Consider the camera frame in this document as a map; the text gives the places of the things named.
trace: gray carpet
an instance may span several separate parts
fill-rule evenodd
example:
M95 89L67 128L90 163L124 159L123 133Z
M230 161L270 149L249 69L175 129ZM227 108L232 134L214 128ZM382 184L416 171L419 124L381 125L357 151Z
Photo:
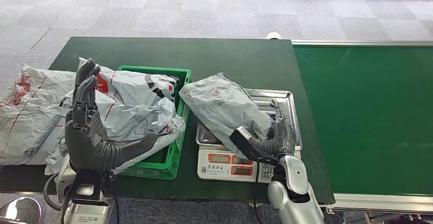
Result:
M10 200L20 197L20 194L0 194L0 206ZM44 209L44 223L54 223L59 211L53 210L43 200L42 195L27 195L37 199ZM57 203L57 197L51 196ZM113 200L107 202L114 206ZM114 208L111 208L109 224L116 223ZM233 202L188 202L188 201L160 201L136 200L120 198L119 209L121 223L128 224L250 224L258 223L253 207L245 203ZM277 214L270 205L258 207L258 214L262 224L280 223ZM325 215L326 224L343 223L342 215Z
M0 0L0 91L23 63L48 68L71 36L263 38L269 32L288 39L433 40L433 0ZM0 204L14 197L0 194ZM243 203L120 199L120 208L122 223L257 223ZM45 209L45 223L52 223L57 212ZM269 205L259 215L262 223L278 223ZM327 215L326 223L342 219Z

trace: stainless steel tray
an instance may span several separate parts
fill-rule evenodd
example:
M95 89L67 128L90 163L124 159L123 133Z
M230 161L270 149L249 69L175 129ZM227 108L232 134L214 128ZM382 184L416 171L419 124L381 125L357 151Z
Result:
M245 89L257 104L260 111L270 116L283 117L291 123L296 132L296 151L302 150L301 133L299 132L293 95L289 91ZM271 106L272 100L278 103L278 108ZM199 121L196 143L202 146L224 147L224 145Z

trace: scale keypad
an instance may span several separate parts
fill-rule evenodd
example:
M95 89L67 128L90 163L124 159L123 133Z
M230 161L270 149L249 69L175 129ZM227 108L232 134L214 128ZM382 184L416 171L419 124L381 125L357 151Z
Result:
M271 164L261 164L261 176L264 178L272 178L274 176L274 166Z

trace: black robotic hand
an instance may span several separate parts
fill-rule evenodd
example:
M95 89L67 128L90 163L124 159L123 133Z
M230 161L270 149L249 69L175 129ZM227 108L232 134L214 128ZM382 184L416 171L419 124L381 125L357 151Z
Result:
M123 163L149 151L158 133L147 133L140 141L124 146L107 141L107 131L102 124L95 102L95 76L100 67L93 59L87 60L75 80L73 108L66 115L65 140L70 163L75 170L110 171Z

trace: digital weighing scale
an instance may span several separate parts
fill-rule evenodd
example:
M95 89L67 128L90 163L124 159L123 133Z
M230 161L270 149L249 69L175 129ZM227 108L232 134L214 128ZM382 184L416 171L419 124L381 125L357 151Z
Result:
M301 158L302 141L293 95L289 91L245 89L260 111L271 117L283 117L295 129L295 156ZM242 159L228 150L201 122L197 127L199 145L197 175L200 179L255 182L257 162ZM274 166L260 163L258 182L270 183Z

